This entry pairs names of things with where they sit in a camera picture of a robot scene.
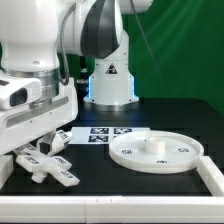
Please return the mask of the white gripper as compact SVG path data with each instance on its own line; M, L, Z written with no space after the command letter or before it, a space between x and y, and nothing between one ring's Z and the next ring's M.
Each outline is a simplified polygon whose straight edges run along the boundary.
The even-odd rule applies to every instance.
M0 156L41 136L40 151L53 155L55 129L73 121L78 113L74 79L67 86L59 85L59 95L51 104L39 109L28 105L7 111L0 110Z

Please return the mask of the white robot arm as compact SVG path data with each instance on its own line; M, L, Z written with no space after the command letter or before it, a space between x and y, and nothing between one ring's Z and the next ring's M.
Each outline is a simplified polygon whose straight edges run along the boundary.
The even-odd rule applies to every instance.
M104 59L120 45L122 16L153 0L0 0L0 156L74 120L71 77L58 55Z

